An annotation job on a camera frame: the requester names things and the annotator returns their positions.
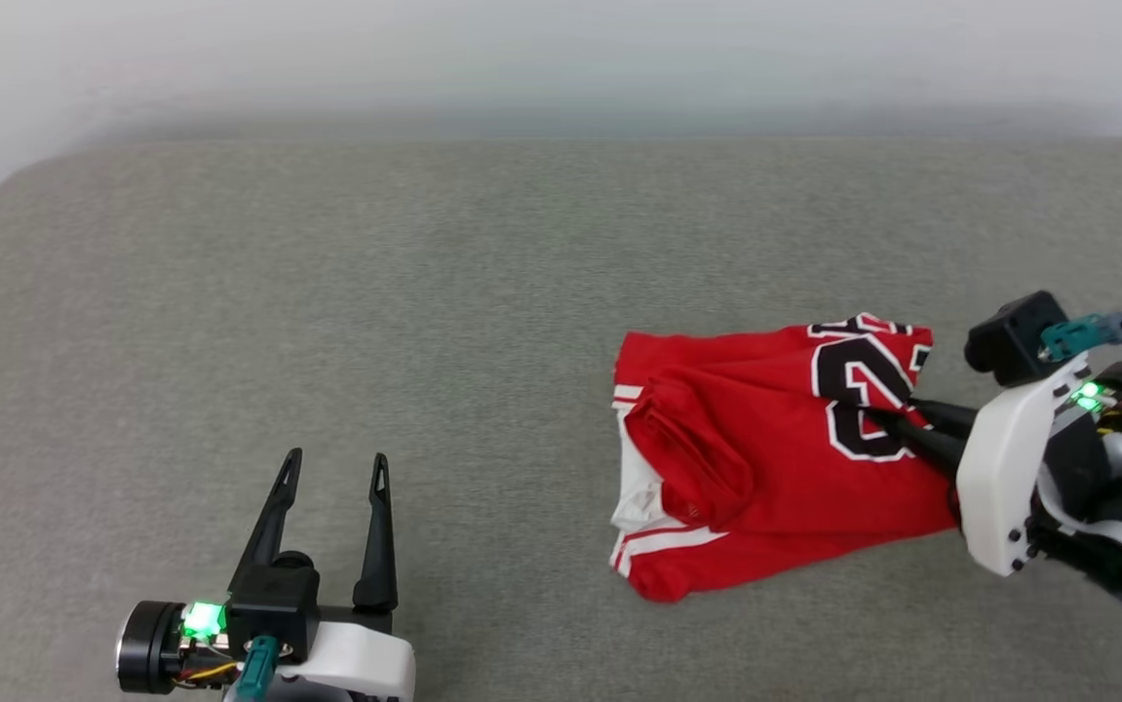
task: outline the gray tabletop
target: gray tabletop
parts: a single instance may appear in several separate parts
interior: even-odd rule
[[[142,599],[218,597],[285,452],[323,600],[392,459],[419,699],[1107,699],[1122,608],[957,534],[680,604],[606,564],[622,334],[1122,308],[1122,141],[173,144],[0,187],[0,699],[116,699]],[[1121,354],[1103,351],[1100,361]]]

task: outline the green led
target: green led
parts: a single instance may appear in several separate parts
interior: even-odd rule
[[[183,636],[208,640],[219,636],[223,627],[227,627],[227,611],[222,604],[192,602],[183,617]]]

